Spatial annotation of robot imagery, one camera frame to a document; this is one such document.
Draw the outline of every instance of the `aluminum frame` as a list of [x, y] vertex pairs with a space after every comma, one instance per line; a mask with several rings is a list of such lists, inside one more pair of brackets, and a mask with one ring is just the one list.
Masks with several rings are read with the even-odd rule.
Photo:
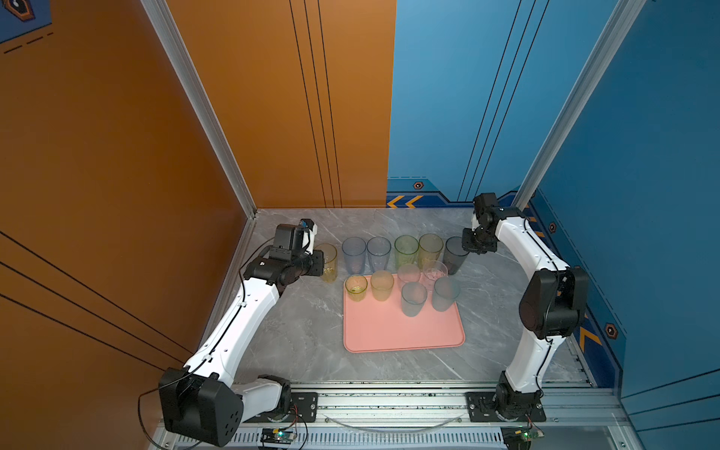
[[619, 0], [513, 200], [523, 209], [540, 185], [646, 0]]
[[165, 0], [140, 0], [248, 219], [257, 206]]

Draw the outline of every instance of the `gray cup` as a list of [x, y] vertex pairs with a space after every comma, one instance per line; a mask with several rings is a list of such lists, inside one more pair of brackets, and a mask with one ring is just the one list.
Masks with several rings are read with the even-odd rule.
[[447, 311], [460, 296], [460, 283], [455, 278], [443, 276], [435, 282], [433, 292], [433, 308], [435, 311]]
[[367, 257], [371, 272], [387, 269], [392, 245], [386, 238], [377, 236], [367, 241]]
[[465, 262], [469, 251], [463, 250], [462, 238], [454, 236], [445, 242], [443, 264], [448, 268], [448, 275], [455, 275], [462, 263]]
[[400, 300], [402, 312], [409, 318], [420, 314], [425, 301], [428, 299], [428, 290], [418, 282], [406, 283], [402, 287], [402, 299]]
[[362, 274], [365, 270], [365, 250], [367, 244], [363, 238], [347, 238], [343, 242], [343, 255], [348, 275]]

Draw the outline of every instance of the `clear plastic cup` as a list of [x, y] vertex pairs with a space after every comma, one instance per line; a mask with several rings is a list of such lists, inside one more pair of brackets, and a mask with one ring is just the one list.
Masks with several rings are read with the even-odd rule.
[[448, 275], [455, 275], [462, 263], [465, 262], [468, 253], [462, 248], [462, 238], [453, 236], [445, 241], [445, 253], [443, 253], [443, 264], [448, 268]]
[[323, 275], [320, 277], [325, 283], [332, 283], [338, 278], [338, 249], [331, 244], [320, 244], [315, 250], [323, 252]]
[[373, 272], [387, 269], [392, 245], [386, 238], [377, 236], [367, 241], [367, 257], [370, 270]]
[[348, 275], [361, 274], [365, 270], [365, 250], [367, 244], [363, 238], [347, 238], [343, 242], [343, 255]]
[[426, 234], [418, 241], [420, 251], [418, 252], [418, 267], [421, 269], [428, 261], [440, 259], [440, 252], [443, 250], [443, 239], [438, 235]]
[[443, 276], [448, 276], [448, 268], [440, 261], [428, 261], [423, 265], [423, 275], [420, 277], [420, 283], [425, 286], [428, 292], [435, 289], [435, 282]]
[[420, 314], [420, 310], [423, 309], [425, 301], [428, 299], [428, 290], [417, 282], [407, 283], [402, 287], [402, 300], [400, 304], [402, 306], [402, 312], [405, 313], [409, 318], [414, 318]]
[[350, 300], [359, 302], [365, 298], [367, 293], [367, 278], [362, 275], [352, 275], [345, 280], [345, 290], [350, 296]]
[[372, 296], [380, 302], [390, 298], [393, 285], [395, 285], [395, 278], [387, 270], [379, 270], [370, 277]]
[[433, 308], [435, 311], [447, 311], [460, 296], [460, 283], [455, 278], [443, 276], [435, 282]]
[[395, 267], [403, 264], [416, 264], [420, 244], [413, 236], [403, 235], [395, 239]]
[[402, 289], [405, 283], [420, 281], [420, 269], [415, 264], [403, 264], [397, 268], [397, 285]]

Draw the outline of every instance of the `pink tray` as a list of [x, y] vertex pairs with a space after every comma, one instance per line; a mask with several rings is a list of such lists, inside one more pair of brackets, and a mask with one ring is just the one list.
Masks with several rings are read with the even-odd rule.
[[400, 309], [400, 289], [395, 285], [390, 298], [378, 302], [372, 295], [370, 276], [367, 293], [360, 302], [350, 300], [343, 288], [343, 341], [353, 353], [365, 351], [417, 350], [420, 348], [457, 347], [465, 342], [460, 312], [453, 304], [447, 311], [437, 312], [428, 293], [420, 314], [406, 316]]

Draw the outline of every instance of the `wire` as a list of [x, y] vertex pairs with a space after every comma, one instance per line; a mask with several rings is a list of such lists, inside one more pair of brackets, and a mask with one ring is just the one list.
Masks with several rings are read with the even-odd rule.
[[240, 265], [240, 269], [242, 269], [243, 267], [245, 267], [245, 265], [250, 262], [250, 260], [253, 258], [253, 255], [254, 255], [255, 253], [257, 253], [258, 250], [260, 250], [261, 248], [263, 248], [263, 246], [264, 246], [265, 244], [267, 244], [268, 242], [270, 242], [270, 241], [273, 240], [273, 239], [275, 239], [274, 236], [273, 236], [272, 238], [266, 240], [266, 241], [263, 242], [262, 244], [260, 244], [260, 246], [258, 246], [258, 248], [256, 248], [255, 251], [253, 251], [253, 253], [250, 253], [250, 256], [245, 260], [245, 262]]
[[[408, 430], [406, 430], [406, 429], [404, 428], [404, 429], [402, 430], [402, 432], [403, 432], [403, 433], [409, 433], [409, 434], [428, 433], [428, 432], [430, 432], [430, 431], [437, 430], [438, 428], [443, 428], [443, 427], [446, 426], [448, 423], [454, 422], [454, 421], [458, 420], [458, 419], [461, 418], [461, 417], [462, 417], [462, 416], [459, 415], [459, 416], [457, 416], [457, 417], [453, 417], [452, 419], [445, 420], [443, 423], [439, 423], [439, 424], [437, 424], [437, 425], [433, 425], [433, 426], [429, 426], [429, 427], [425, 427], [425, 428], [416, 428], [415, 430], [409, 430], [409, 431], [408, 431]], [[340, 422], [339, 420], [333, 419], [332, 417], [325, 416], [325, 418], [328, 419], [330, 422], [335, 422], [335, 423], [337, 423], [337, 424], [340, 425], [340, 426], [344, 426], [345, 428], [350, 428], [350, 429], [352, 429], [352, 430], [365, 431], [365, 432], [367, 432], [367, 433], [397, 433], [397, 430], [379, 430], [379, 429], [377, 429], [377, 428], [365, 428], [365, 427], [361, 427], [361, 426], [348, 425], [347, 423], [342, 423], [342, 422]]]
[[[142, 398], [143, 398], [144, 396], [146, 396], [147, 394], [152, 394], [152, 393], [155, 392], [155, 391], [159, 391], [159, 390], [161, 390], [161, 389], [164, 389], [164, 388], [170, 386], [171, 384], [180, 382], [180, 381], [186, 379], [187, 377], [189, 377], [190, 375], [193, 375], [195, 372], [197, 372], [197, 370], [198, 370], [200, 367], [202, 367], [203, 364], [205, 364], [205, 361], [206, 361], [206, 359], [203, 359], [202, 362], [200, 362], [200, 364], [198, 364], [198, 366], [195, 367], [195, 368], [192, 370], [192, 372], [189, 372], [188, 374], [183, 375], [182, 377], [176, 379], [175, 381], [172, 381], [172, 382], [169, 382], [169, 383], [164, 384], [164, 385], [162, 385], [162, 386], [156, 387], [155, 389], [149, 390], [149, 391], [147, 391], [147, 392], [143, 392], [142, 394], [140, 394], [140, 395], [138, 396], [138, 420], [140, 421], [140, 427], [143, 429], [143, 434], [145, 434], [145, 437], [147, 438], [147, 440], [150, 441], [150, 443], [153, 444], [157, 449], [167, 450], [167, 449], [165, 449], [164, 447], [161, 447], [161, 446], [160, 446], [159, 444], [157, 444], [155, 441], [153, 441], [153, 438], [151, 438], [150, 435], [148, 434], [148, 430], [145, 429], [145, 424], [143, 423], [143, 415], [140, 413], [140, 400], [142, 400]], [[187, 450], [194, 449], [195, 447], [197, 447], [198, 445], [200, 445], [201, 442], [202, 442], [202, 441], [198, 441], [197, 444], [194, 444], [193, 446], [188, 447]]]

